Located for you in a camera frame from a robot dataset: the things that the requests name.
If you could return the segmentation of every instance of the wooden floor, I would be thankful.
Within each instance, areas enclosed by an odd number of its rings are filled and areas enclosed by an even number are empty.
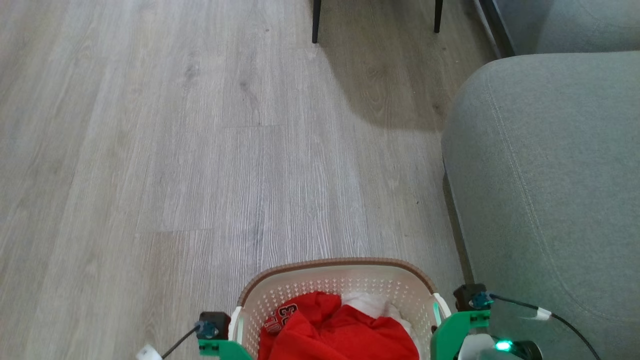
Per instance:
[[[258,272],[463,280],[440,133],[492,59],[472,5],[0,1],[0,359],[132,359]],[[196,359],[190,340],[174,359]]]

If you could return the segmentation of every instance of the red clothing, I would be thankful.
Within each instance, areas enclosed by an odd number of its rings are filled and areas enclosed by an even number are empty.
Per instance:
[[[419,360],[400,323],[341,304],[320,292],[287,301],[262,328],[258,360]]]

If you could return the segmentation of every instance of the black cable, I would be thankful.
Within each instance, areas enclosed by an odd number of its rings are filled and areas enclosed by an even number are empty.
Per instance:
[[[178,346],[180,346],[180,344],[186,340],[186,338],[189,337],[189,335],[193,334],[196,330],[198,330],[200,328],[200,325],[196,325],[196,327],[194,327],[193,329],[191,329],[189,332],[187,332],[187,334],[185,336],[183,336],[180,340],[178,340],[177,343],[175,343],[174,346],[172,346],[167,352],[164,353],[164,355],[162,355],[163,359],[166,359],[167,356],[169,356],[169,354],[171,354],[175,348],[177,348]]]
[[[497,300],[502,300],[502,301],[506,301],[506,302],[510,302],[512,304],[516,304],[519,306],[524,306],[524,307],[528,307],[529,309],[534,309],[534,310],[538,310],[540,307],[539,306],[535,306],[535,305],[531,305],[531,304],[527,304],[526,302],[522,302],[522,301],[517,301],[517,300],[513,300],[513,299],[508,299],[506,297],[501,297],[500,295],[496,295],[496,294],[492,294],[490,293],[489,296],[492,299],[497,299]],[[561,323],[565,324],[569,329],[571,329],[579,338],[580,340],[582,340],[582,342],[587,345],[587,347],[589,348],[589,350],[591,351],[591,353],[593,354],[593,357],[595,357],[597,360],[601,360],[600,356],[598,356],[598,354],[596,353],[596,350],[591,346],[591,343],[589,342],[589,340],[587,340],[581,333],[580,331],[578,331],[578,329],[576,329],[573,325],[571,325],[568,321],[566,321],[562,316],[556,315],[554,313],[551,313],[551,317],[555,318],[557,320],[559,320]]]

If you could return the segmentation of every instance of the beige plastic basket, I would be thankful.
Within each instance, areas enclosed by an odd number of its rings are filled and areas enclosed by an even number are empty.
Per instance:
[[[256,359],[260,328],[284,302],[313,291],[341,295],[354,291],[383,295],[400,310],[429,354],[431,326],[451,315],[431,279],[400,260],[342,258],[279,266],[262,272],[244,288],[229,325],[229,340]]]

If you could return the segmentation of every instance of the black furniture leg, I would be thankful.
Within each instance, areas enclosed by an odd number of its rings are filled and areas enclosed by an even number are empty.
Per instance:
[[[436,18],[433,21],[433,32],[440,32],[440,19],[442,18],[442,2],[444,0],[436,0]]]
[[[318,26],[320,25],[320,5],[322,0],[314,0],[314,27],[311,34],[311,42],[318,43]]]

